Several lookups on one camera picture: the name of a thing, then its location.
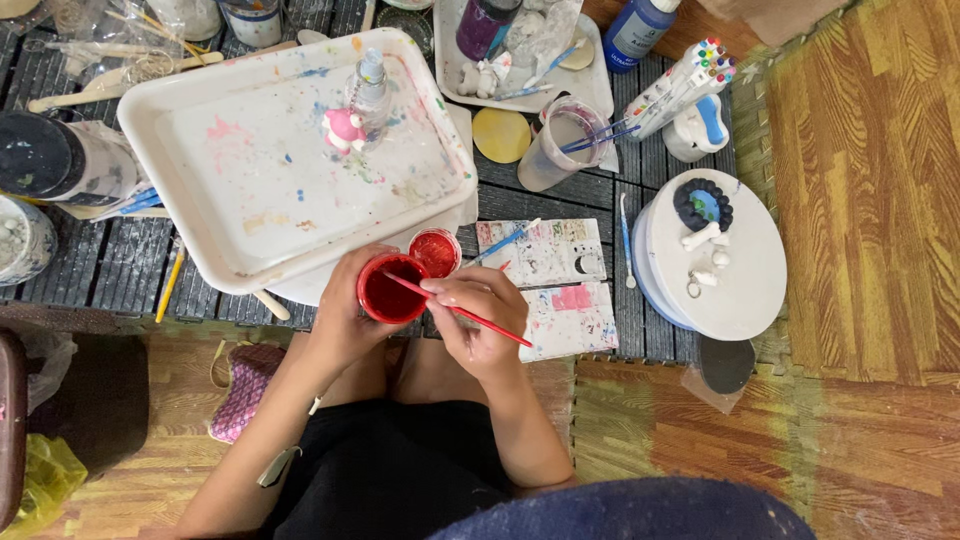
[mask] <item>white plastic tray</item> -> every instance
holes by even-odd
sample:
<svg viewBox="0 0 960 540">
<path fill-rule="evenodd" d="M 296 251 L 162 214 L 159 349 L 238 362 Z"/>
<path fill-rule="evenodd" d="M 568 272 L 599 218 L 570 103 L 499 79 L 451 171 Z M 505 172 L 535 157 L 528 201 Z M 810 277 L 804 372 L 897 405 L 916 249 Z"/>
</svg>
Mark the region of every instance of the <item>white plastic tray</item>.
<svg viewBox="0 0 960 540">
<path fill-rule="evenodd" d="M 391 120 L 341 158 L 326 108 L 369 47 Z M 461 205 L 476 169 L 420 50 L 376 29 L 138 85 L 117 116 L 204 279 L 230 294 L 288 280 Z"/>
<path fill-rule="evenodd" d="M 552 83 L 554 87 L 529 96 L 494 101 L 458 94 L 456 87 L 463 81 L 460 68 L 464 65 L 464 62 L 469 61 L 460 52 L 456 40 L 457 27 L 460 26 L 460 17 L 466 5 L 467 0 L 446 0 L 437 2 L 433 7 L 434 46 L 436 49 L 434 62 L 437 65 L 437 85 L 446 97 L 457 103 L 479 107 L 540 112 L 543 106 L 557 97 L 557 94 L 566 90 L 592 105 L 604 117 L 610 118 L 613 115 L 613 94 L 610 89 L 610 78 L 607 75 L 607 63 L 603 58 L 600 30 L 593 19 L 582 13 L 577 19 L 577 26 L 593 42 L 593 63 L 587 68 L 580 71 L 569 71 L 562 67 L 556 67 L 538 83 L 539 85 Z M 533 70 L 530 67 L 511 67 L 507 80 L 503 86 L 497 89 L 496 93 L 507 93 L 521 89 L 523 83 L 531 75 L 533 75 Z"/>
</svg>

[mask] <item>pink bear figurine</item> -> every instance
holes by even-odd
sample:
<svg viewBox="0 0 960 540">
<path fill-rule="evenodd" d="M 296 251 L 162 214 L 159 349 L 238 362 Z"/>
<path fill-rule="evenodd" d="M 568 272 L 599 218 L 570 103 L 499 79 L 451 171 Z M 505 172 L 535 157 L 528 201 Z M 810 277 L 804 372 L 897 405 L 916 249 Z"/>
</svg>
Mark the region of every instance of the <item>pink bear figurine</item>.
<svg viewBox="0 0 960 540">
<path fill-rule="evenodd" d="M 363 150 L 367 132 L 363 131 L 363 118 L 351 114 L 349 109 L 330 109 L 324 113 L 324 127 L 328 129 L 324 140 L 345 156 L 350 149 Z"/>
</svg>

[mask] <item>yellow plastic bag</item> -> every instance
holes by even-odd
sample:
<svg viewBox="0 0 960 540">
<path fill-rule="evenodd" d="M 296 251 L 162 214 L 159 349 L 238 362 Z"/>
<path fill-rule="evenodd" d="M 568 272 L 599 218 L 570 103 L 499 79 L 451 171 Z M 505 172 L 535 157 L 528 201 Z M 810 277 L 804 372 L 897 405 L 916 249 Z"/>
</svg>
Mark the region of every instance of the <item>yellow plastic bag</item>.
<svg viewBox="0 0 960 540">
<path fill-rule="evenodd" d="M 27 433 L 27 463 L 23 499 L 13 523 L 0 532 L 0 540 L 20 540 L 44 530 L 57 521 L 60 506 L 86 479 L 86 467 L 62 438 L 51 441 L 38 433 Z"/>
</svg>

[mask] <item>black shorts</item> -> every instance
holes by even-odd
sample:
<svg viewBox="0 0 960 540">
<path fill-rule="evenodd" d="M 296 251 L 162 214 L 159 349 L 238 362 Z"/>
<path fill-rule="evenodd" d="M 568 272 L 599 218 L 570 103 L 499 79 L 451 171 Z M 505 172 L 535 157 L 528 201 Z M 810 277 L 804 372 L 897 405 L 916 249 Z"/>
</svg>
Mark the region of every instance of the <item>black shorts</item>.
<svg viewBox="0 0 960 540">
<path fill-rule="evenodd" d="M 514 488 L 475 402 L 320 408 L 300 447 L 266 537 L 424 538 Z"/>
</svg>

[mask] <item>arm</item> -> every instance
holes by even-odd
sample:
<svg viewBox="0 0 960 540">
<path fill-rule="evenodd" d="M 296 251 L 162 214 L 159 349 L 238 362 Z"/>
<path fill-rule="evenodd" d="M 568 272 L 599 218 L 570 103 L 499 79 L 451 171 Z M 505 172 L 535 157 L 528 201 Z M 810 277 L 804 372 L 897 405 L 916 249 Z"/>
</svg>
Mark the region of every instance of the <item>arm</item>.
<svg viewBox="0 0 960 540">
<path fill-rule="evenodd" d="M 260 528 L 276 505 L 284 477 L 256 483 L 274 458 L 295 446 L 314 398 L 358 357 L 401 328 L 358 317 L 356 280 L 374 256 L 395 250 L 371 245 L 340 259 L 320 300 L 309 336 L 299 334 L 264 391 L 256 414 L 201 486 L 177 524 L 178 538 L 224 537 Z"/>
<path fill-rule="evenodd" d="M 423 280 L 437 294 L 427 301 L 450 355 L 476 377 L 487 393 L 493 436 L 503 468 L 517 486 L 542 488 L 573 477 L 569 453 L 546 417 L 526 370 L 519 345 L 487 328 L 461 327 L 446 307 L 462 307 L 523 335 L 527 303 L 503 272 L 471 267 L 446 280 Z"/>
</svg>

